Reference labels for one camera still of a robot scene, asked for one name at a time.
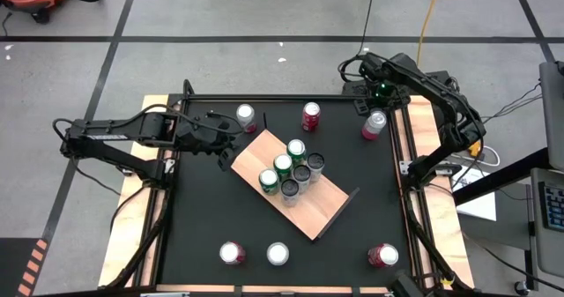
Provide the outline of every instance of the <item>floor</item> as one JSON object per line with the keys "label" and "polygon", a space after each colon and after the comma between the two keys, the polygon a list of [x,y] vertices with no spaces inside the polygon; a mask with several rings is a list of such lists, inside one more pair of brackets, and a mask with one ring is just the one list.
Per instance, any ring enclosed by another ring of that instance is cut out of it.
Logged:
{"label": "floor", "polygon": [[[538,82],[540,63],[564,57],[563,1],[437,0],[420,68],[449,71],[469,102],[492,115]],[[429,2],[374,0],[364,48],[415,56]],[[49,240],[35,293],[97,286],[117,203],[114,194],[74,175],[59,154],[53,119],[127,118],[147,94],[179,93],[185,78],[197,93],[339,93],[336,68],[359,49],[367,5],[69,0],[45,26],[14,13],[6,23],[10,37],[0,37],[0,237]],[[0,19],[6,13],[0,8]],[[500,167],[545,146],[541,104],[487,124],[486,144],[500,154]],[[94,160],[80,166],[116,189],[122,184],[111,166]],[[512,293],[522,277],[466,246],[477,287]],[[487,246],[523,267],[522,251]],[[554,291],[541,286],[535,295]]]}

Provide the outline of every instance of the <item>yellow cable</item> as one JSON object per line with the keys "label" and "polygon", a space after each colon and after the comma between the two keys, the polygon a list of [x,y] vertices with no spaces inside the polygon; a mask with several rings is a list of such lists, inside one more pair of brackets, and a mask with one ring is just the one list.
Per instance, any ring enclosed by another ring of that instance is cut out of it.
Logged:
{"label": "yellow cable", "polygon": [[431,0],[429,5],[429,10],[427,11],[427,16],[425,17],[425,22],[423,23],[423,28],[421,28],[421,36],[419,37],[419,45],[417,46],[417,65],[419,66],[419,56],[421,55],[421,45],[423,44],[423,37],[425,37],[425,30],[427,29],[427,22],[431,18],[431,13],[433,12],[434,2],[436,0]]}

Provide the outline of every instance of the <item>can lid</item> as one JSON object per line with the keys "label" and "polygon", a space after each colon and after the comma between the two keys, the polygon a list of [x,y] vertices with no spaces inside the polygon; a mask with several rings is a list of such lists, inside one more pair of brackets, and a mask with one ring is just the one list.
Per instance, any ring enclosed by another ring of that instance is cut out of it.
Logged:
{"label": "can lid", "polygon": [[238,255],[239,255],[239,248],[237,248],[237,244],[230,241],[224,243],[221,246],[221,249],[219,249],[219,256],[226,263],[233,262],[234,260],[237,259]]}
{"label": "can lid", "polygon": [[278,169],[288,169],[292,165],[292,159],[287,154],[276,156],[274,165]]}
{"label": "can lid", "polygon": [[306,107],[304,107],[304,110],[308,115],[318,115],[320,108],[317,103],[309,102],[308,104],[306,104]]}
{"label": "can lid", "polygon": [[266,257],[272,264],[284,264],[288,260],[289,256],[290,251],[282,242],[272,243],[266,250]]}
{"label": "can lid", "polygon": [[272,185],[278,180],[278,175],[272,169],[265,169],[259,175],[259,179],[263,184]]}
{"label": "can lid", "polygon": [[285,196],[289,196],[289,197],[294,196],[300,190],[300,186],[298,185],[298,183],[294,179],[284,180],[284,182],[282,182],[282,186],[280,188],[282,190],[282,193]]}
{"label": "can lid", "polygon": [[293,178],[298,182],[305,182],[311,176],[311,171],[307,166],[299,165],[293,169]]}
{"label": "can lid", "polygon": [[393,265],[398,260],[397,250],[389,244],[385,244],[382,249],[380,249],[380,259],[387,265]]}
{"label": "can lid", "polygon": [[299,139],[293,139],[288,143],[288,151],[294,155],[301,155],[306,151],[306,145]]}
{"label": "can lid", "polygon": [[381,111],[375,111],[370,115],[369,120],[372,125],[384,125],[386,123],[386,115]]}
{"label": "can lid", "polygon": [[240,117],[249,117],[253,113],[253,108],[249,104],[241,104],[237,108],[237,115]]}
{"label": "can lid", "polygon": [[322,154],[314,152],[308,156],[308,166],[312,169],[320,169],[325,165],[325,158]]}

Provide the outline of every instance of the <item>white paper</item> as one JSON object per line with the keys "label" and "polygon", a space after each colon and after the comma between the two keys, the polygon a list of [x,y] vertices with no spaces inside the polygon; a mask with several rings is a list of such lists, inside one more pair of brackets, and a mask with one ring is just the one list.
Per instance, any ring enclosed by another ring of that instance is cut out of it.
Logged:
{"label": "white paper", "polygon": [[[458,177],[460,177],[468,167],[462,166],[462,170],[452,176],[452,182],[456,182]],[[468,174],[466,174],[457,186],[453,189],[456,192],[458,189],[475,182],[482,178],[482,173],[478,169],[470,169]],[[489,219],[491,221],[496,221],[497,216],[495,214],[495,194],[493,192],[474,199],[465,204],[460,204],[456,210],[463,214],[468,214],[474,217]]]}

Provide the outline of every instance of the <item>black floor line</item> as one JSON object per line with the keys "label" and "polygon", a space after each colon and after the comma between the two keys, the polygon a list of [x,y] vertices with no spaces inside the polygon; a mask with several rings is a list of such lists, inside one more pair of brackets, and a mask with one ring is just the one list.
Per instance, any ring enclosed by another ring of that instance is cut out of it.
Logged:
{"label": "black floor line", "polygon": [[546,42],[543,32],[540,30],[540,26],[538,25],[537,19],[535,18],[535,15],[532,13],[532,9],[529,6],[529,2],[527,2],[527,0],[519,0],[519,3],[521,4],[521,7],[523,7],[523,11],[525,12],[525,16],[527,17],[527,20],[529,20],[529,25],[531,25],[533,33],[540,40],[539,45],[543,51],[543,55],[545,56],[546,61],[553,62],[554,61],[553,52],[548,46],[548,42]]}
{"label": "black floor line", "polygon": [[[269,35],[269,36],[10,36],[6,42],[138,42],[138,43],[230,43],[230,42],[361,42],[361,36]],[[365,42],[417,43],[419,36],[367,36]],[[564,37],[428,36],[425,43],[522,44],[564,43]]]}
{"label": "black floor line", "polygon": [[[106,84],[106,80],[108,79],[109,71],[112,67],[112,62],[114,61],[115,52],[119,44],[119,37],[123,33],[123,29],[125,27],[125,23],[127,22],[127,17],[130,15],[132,5],[133,0],[125,0],[122,14],[115,29],[114,37],[112,37],[112,41],[108,48],[108,53],[106,54],[106,58],[104,59],[104,64],[102,64],[102,67],[100,69],[98,81],[96,82],[90,103],[88,104],[88,108],[86,109],[86,120],[92,120],[94,117],[94,113],[96,112],[96,108],[98,107],[98,103],[100,102],[102,91],[104,90],[104,85]],[[67,168],[64,171],[59,190],[56,193],[55,202],[53,203],[53,207],[51,208],[51,212],[49,213],[45,229],[43,230],[43,238],[48,242],[52,242],[53,237],[55,236],[55,230],[59,224],[61,214],[63,213],[64,203],[66,202],[69,191],[71,190],[71,184],[72,179],[74,178],[74,174],[75,167],[72,166],[71,162],[69,161],[67,163]]]}

